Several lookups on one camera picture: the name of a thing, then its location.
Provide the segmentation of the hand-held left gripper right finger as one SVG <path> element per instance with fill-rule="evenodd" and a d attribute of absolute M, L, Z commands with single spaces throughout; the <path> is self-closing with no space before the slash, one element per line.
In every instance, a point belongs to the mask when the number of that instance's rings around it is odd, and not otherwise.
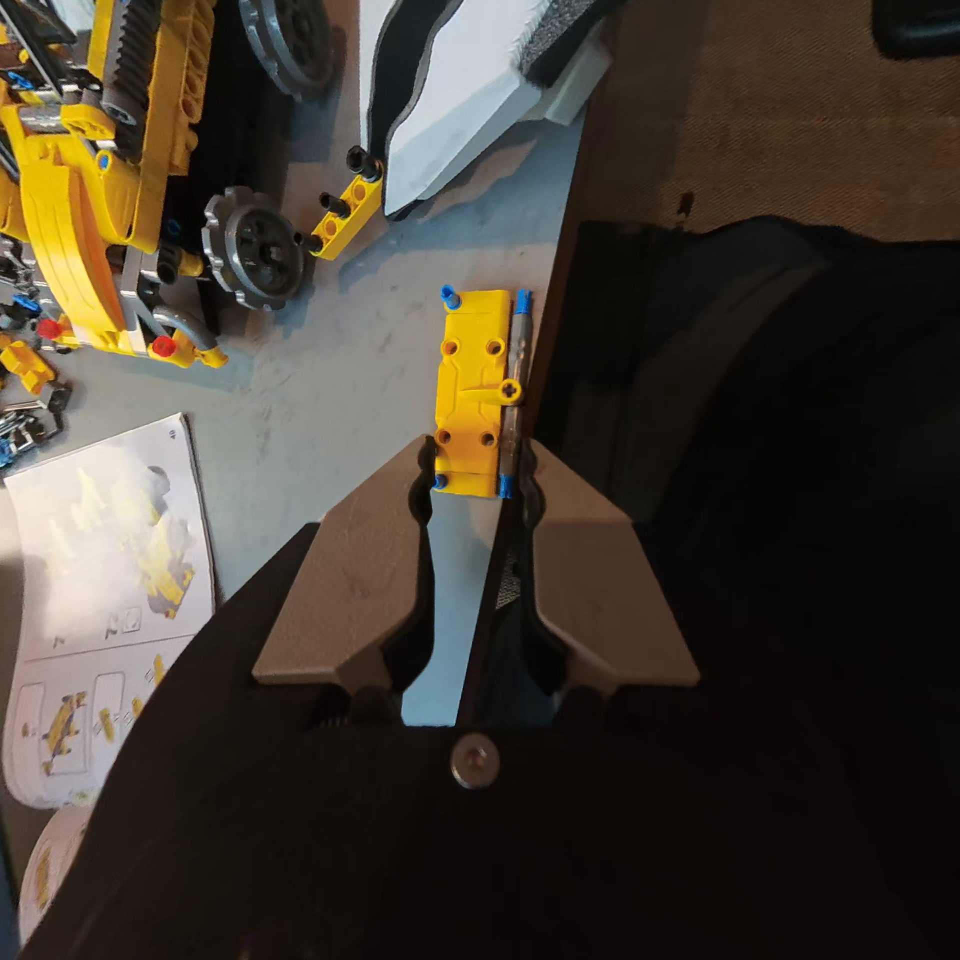
<path fill-rule="evenodd" d="M 545 694 L 691 689 L 701 679 L 630 517 L 534 439 L 523 442 L 522 654 Z"/>

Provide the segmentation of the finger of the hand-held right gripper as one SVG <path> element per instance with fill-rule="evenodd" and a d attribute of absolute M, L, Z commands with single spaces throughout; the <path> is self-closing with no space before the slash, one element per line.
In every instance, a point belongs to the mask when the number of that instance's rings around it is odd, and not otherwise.
<path fill-rule="evenodd" d="M 360 146 L 384 165 L 426 79 L 434 1 L 360 3 Z"/>
<path fill-rule="evenodd" d="M 386 138 L 384 213 L 401 220 L 539 100 L 518 66 L 543 2 L 449 2 L 426 35 L 411 98 Z"/>

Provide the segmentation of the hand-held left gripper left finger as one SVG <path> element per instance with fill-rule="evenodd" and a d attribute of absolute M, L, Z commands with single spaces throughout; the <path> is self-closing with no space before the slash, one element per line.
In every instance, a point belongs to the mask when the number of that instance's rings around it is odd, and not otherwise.
<path fill-rule="evenodd" d="M 428 524 L 437 444 L 420 435 L 323 516 L 252 670 L 262 686 L 402 698 L 434 649 Z"/>

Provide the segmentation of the yellow brick beam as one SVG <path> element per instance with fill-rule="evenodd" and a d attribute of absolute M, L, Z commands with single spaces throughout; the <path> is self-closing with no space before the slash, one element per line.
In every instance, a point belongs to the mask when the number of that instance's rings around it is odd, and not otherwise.
<path fill-rule="evenodd" d="M 353 174 L 349 185 L 341 195 L 319 195 L 322 216 L 302 238 L 301 247 L 312 258 L 339 258 L 382 206 L 384 163 L 360 145 L 349 148 L 345 162 Z"/>

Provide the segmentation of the yellow panel with grey axle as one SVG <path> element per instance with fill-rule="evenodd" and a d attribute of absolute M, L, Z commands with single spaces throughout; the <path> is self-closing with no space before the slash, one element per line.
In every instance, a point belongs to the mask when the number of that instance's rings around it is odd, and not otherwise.
<path fill-rule="evenodd" d="M 448 495 L 515 495 L 522 418 L 534 347 L 533 293 L 439 291 L 434 489 Z"/>

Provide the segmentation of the brick instruction booklet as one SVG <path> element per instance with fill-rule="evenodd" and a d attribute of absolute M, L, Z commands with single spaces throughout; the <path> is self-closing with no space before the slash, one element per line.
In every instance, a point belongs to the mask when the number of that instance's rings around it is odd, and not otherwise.
<path fill-rule="evenodd" d="M 2 771 L 21 804 L 53 813 L 20 885 L 25 944 L 121 750 L 216 597 L 184 414 L 25 468 L 6 488 L 23 588 Z"/>

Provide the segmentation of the yellow grey brick vehicle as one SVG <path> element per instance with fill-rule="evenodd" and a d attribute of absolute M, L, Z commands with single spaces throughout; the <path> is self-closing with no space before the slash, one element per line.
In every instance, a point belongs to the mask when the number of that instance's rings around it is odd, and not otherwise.
<path fill-rule="evenodd" d="M 228 363 L 181 281 L 275 311 L 318 250 L 252 185 L 277 95 L 324 90 L 324 2 L 2 2 L 2 311 L 49 350 Z"/>

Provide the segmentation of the pile of loose brick pieces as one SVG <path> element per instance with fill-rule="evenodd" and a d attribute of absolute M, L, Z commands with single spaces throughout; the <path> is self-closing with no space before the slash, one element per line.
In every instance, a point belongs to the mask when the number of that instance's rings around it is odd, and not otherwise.
<path fill-rule="evenodd" d="M 61 343 L 61 310 L 32 247 L 9 234 L 1 239 L 2 383 L 12 379 L 25 398 L 2 403 L 1 469 L 6 474 L 63 433 L 71 386 L 47 354 L 68 354 Z"/>

